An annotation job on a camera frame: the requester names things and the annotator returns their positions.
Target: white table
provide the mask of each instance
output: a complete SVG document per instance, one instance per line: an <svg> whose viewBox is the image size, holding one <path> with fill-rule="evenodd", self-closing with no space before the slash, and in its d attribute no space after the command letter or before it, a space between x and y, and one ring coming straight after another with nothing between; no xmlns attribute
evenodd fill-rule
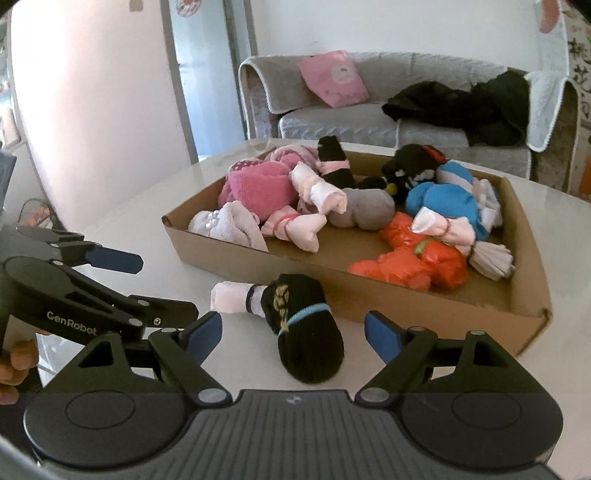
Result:
<svg viewBox="0 0 591 480"><path fill-rule="evenodd" d="M84 232L89 240L142 255L145 267L136 276L83 267L84 273L124 294L192 301L209 309L216 275L181 263L161 223L173 210L212 181L222 177L237 157L265 149L250 142L212 157L147 190ZM392 155L393 150L344 145L349 151ZM530 220L544 262L554 320L520 357L521 363L558 401L564 431L550 466L565 480L591 476L591 205L524 179L508 176ZM345 341L345 362L321 388L356 392L383 363L365 342L362 323L338 320ZM42 356L54 370L80 346L59 338L43 340ZM245 388L305 390L281 365L277 340L267 323L248 314L224 315L223 338L204 363L236 395Z"/></svg>

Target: metal screw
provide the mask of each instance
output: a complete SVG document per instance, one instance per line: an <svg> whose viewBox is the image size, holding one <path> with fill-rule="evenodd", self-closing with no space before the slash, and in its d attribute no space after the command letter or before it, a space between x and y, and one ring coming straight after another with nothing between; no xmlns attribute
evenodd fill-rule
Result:
<svg viewBox="0 0 591 480"><path fill-rule="evenodd" d="M201 390L199 395L197 395L199 401L208 405L221 403L226 400L227 397L228 394L220 388L206 388L205 390Z"/></svg>
<svg viewBox="0 0 591 480"><path fill-rule="evenodd" d="M366 388L360 394L361 398L367 403L384 403L390 398L390 393L383 388Z"/></svg>

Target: door frame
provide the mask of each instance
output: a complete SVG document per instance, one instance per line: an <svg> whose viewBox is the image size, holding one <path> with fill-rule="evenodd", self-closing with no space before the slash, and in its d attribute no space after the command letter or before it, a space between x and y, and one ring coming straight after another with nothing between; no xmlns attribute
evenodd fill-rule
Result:
<svg viewBox="0 0 591 480"><path fill-rule="evenodd" d="M240 97L238 67L248 57L258 54L251 0L223 0L223 7L226 17L226 30L228 32L228 42L230 44L232 67L234 69L234 78L236 80L236 94ZM191 164L196 164L199 162L199 155L193 138L193 131L189 121L189 110L187 109L183 93L183 84L181 82L181 74L178 69L177 53L174 48L172 12L170 11L169 0L160 0L160 10L164 27L164 43L166 45L168 66L170 69L170 77L173 81L173 90L177 101L178 114L183 128L185 142L187 143L187 150L189 152ZM246 122L240 98L238 98L238 104L240 105L242 126L245 132L244 138L246 138Z"/></svg>

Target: human hand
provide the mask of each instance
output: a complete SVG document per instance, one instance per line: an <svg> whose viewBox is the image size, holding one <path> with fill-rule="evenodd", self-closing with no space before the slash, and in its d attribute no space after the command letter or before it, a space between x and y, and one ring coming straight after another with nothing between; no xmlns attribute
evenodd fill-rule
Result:
<svg viewBox="0 0 591 480"><path fill-rule="evenodd" d="M13 405L18 401L16 385L27 377L29 370L39 362L36 340L18 342L0 356L0 405Z"/></svg>

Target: cardboard tray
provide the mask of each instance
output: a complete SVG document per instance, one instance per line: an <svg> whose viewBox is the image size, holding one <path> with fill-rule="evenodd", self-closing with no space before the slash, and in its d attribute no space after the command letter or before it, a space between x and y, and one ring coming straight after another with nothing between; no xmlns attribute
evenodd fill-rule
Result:
<svg viewBox="0 0 591 480"><path fill-rule="evenodd" d="M356 176L380 175L381 166L390 159L368 153L347 155ZM499 192L504 225L489 240L511 249L517 269L509 280L496 282L469 267L469 281L447 293L421 293L347 273L352 262L391 251L375 232L327 224L319 233L320 251L310 254L275 238L267 239L267 253L186 231L197 212L217 209L224 178L165 215L162 222L183 262L228 280L267 285L281 273L306 274L322 282L335 316L363 322L368 311L379 310L401 326L424 326L441 338L463 339L469 330L485 330L519 355L551 320L544 267L509 180L473 174L490 180Z"/></svg>

